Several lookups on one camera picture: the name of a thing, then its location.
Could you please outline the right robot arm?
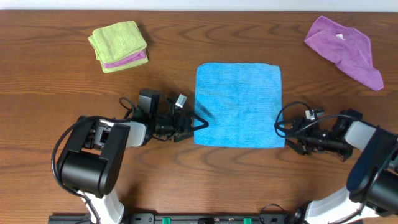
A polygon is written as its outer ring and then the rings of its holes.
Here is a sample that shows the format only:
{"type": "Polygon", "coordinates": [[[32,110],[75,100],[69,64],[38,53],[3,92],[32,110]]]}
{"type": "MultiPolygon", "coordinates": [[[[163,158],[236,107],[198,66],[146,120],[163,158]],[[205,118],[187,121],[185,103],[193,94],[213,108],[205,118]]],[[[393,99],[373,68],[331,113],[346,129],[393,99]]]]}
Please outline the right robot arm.
{"type": "Polygon", "coordinates": [[[333,115],[331,131],[320,129],[323,110],[308,109],[305,116],[277,118],[275,132],[300,155],[333,152],[347,161],[354,150],[360,156],[345,186],[302,205],[287,223],[355,223],[365,218],[397,215],[397,135],[363,120],[354,109],[333,115]]]}

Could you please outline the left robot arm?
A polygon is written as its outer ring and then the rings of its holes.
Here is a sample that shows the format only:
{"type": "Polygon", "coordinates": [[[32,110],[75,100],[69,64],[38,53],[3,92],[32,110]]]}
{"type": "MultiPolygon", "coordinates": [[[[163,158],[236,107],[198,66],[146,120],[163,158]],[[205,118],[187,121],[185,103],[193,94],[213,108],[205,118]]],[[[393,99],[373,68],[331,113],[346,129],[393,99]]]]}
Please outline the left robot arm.
{"type": "Polygon", "coordinates": [[[167,115],[129,108],[121,120],[80,116],[61,137],[66,144],[60,157],[52,160],[55,178],[82,199],[91,223],[122,223],[125,207],[114,186],[125,150],[151,139],[179,142],[208,125],[194,112],[182,114],[178,108],[167,115]]]}

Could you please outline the blue microfibre cloth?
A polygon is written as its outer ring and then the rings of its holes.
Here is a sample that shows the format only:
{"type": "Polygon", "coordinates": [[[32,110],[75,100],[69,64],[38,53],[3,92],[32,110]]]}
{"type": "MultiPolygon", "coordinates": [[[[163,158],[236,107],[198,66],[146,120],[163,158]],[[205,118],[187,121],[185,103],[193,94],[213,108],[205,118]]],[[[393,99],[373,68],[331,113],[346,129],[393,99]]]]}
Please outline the blue microfibre cloth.
{"type": "Polygon", "coordinates": [[[194,143],[211,147],[280,148],[282,73],[266,63],[204,63],[197,68],[195,114],[208,121],[194,143]]]}

